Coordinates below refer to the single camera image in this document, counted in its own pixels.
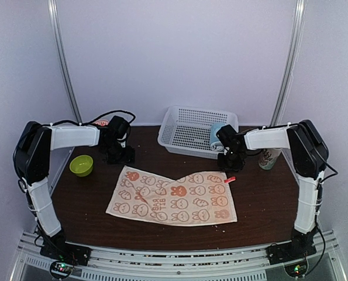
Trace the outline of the blue patterned towel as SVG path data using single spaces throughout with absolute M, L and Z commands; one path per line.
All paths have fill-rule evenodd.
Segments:
M 226 123 L 217 122 L 211 126 L 211 132 L 210 132 L 210 138 L 209 138 L 209 146 L 211 151 L 214 151 L 214 152 L 228 151 L 229 148 L 228 147 L 225 148 L 222 142 L 217 137 L 217 132 L 221 129 L 221 127 L 225 125 Z

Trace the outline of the orange bunny towel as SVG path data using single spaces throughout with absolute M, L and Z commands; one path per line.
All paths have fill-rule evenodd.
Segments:
M 223 172 L 198 172 L 172 180 L 125 166 L 106 213 L 115 217 L 178 227 L 237 222 Z

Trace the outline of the white plastic basket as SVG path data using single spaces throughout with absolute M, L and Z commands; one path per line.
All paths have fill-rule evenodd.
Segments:
M 220 152 L 211 149 L 211 144 L 217 141 L 215 129 L 228 124 L 239 129 L 236 114 L 172 106 L 164 116 L 157 141 L 170 153 L 216 159 Z

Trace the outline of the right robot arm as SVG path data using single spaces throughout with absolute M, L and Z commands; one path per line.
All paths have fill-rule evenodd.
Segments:
M 290 258 L 299 258 L 312 246 L 313 236 L 318 232 L 316 220 L 322 205 L 322 183 L 329 157 L 328 147 L 312 121 L 306 119 L 246 132 L 236 132 L 231 125 L 225 125 L 215 135 L 225 148 L 225 152 L 218 155 L 218 167 L 224 171 L 242 170 L 249 150 L 288 149 L 291 152 L 299 196 L 286 252 Z

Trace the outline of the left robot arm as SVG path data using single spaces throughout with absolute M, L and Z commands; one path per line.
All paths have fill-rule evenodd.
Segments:
M 119 116 L 114 116 L 105 126 L 71 120 L 50 124 L 30 121 L 26 124 L 13 153 L 13 166 L 47 249 L 58 260 L 67 259 L 71 248 L 66 243 L 49 192 L 51 152 L 98 146 L 108 164 L 132 163 L 135 151 L 126 143 L 129 135 L 130 122 Z

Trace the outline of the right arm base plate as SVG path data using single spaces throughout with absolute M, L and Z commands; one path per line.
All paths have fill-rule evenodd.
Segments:
M 284 271 L 289 277 L 303 278 L 309 272 L 308 258 L 317 253 L 315 246 L 309 246 L 303 252 L 295 252 L 292 243 L 271 244 L 266 248 L 270 265 L 284 265 Z

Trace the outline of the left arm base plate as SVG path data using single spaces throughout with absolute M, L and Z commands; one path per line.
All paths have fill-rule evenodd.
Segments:
M 66 251 L 61 252 L 54 246 L 44 244 L 40 250 L 41 256 L 52 259 L 49 273 L 57 280 L 68 278 L 76 266 L 87 266 L 91 249 L 86 246 L 66 244 Z

